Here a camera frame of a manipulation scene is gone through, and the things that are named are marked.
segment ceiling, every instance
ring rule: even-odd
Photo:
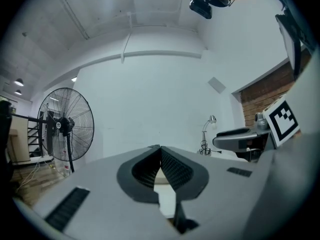
[[[10,81],[3,91],[13,94],[18,88],[13,81],[22,78],[21,98],[29,100],[48,66],[74,43],[131,24],[196,30],[199,16],[189,9],[189,1],[27,0],[2,40],[0,76]]]

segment light fixture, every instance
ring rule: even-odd
[[[217,128],[217,119],[216,117],[212,114],[209,117],[209,120],[205,122],[203,128],[202,128],[202,141],[201,141],[201,149],[199,150],[201,155],[204,156],[210,156],[211,155],[211,149],[208,148],[208,143],[206,141],[206,130],[208,125],[211,124],[212,129],[216,129]]]
[[[17,80],[15,80],[14,83],[18,86],[24,86],[24,81],[22,81],[21,78],[18,78]]]
[[[54,101],[59,101],[59,100],[57,100],[56,98],[52,98],[52,97],[49,97],[50,99],[52,99],[52,100],[54,100]]]
[[[22,95],[20,90],[16,90],[14,93],[17,94],[17,95]]]

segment brick wall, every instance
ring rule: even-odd
[[[305,49],[301,57],[302,71],[310,58],[309,52]],[[293,84],[292,68],[290,62],[288,62],[263,79],[243,89],[240,94],[245,126],[253,127],[255,114],[262,112],[281,95],[289,91]]]

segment wooden floor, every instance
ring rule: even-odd
[[[27,184],[23,185],[18,190],[18,192],[16,192],[17,188],[20,186],[20,184],[22,184],[24,179],[33,171],[35,165],[16,168],[14,170],[13,177],[10,181],[13,188],[12,190],[16,192],[15,196],[21,198],[22,201],[29,207],[32,207],[39,200],[39,198],[42,197],[49,189],[51,189],[59,182],[63,181],[65,177],[69,176],[67,175],[62,164],[59,164],[58,162],[55,163],[55,161],[52,161],[47,164],[40,164],[40,167],[38,165],[37,169],[39,168],[39,170],[35,174],[33,172],[25,182],[29,181],[34,174],[32,180],[30,180]],[[57,169],[62,174],[64,174],[65,177],[61,175],[56,169],[49,167],[49,165],[52,165],[53,167],[56,166]]]

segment standing fan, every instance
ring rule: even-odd
[[[38,131],[47,153],[61,161],[70,162],[85,155],[94,138],[95,123],[86,99],[76,90],[60,88],[42,102],[38,116]]]

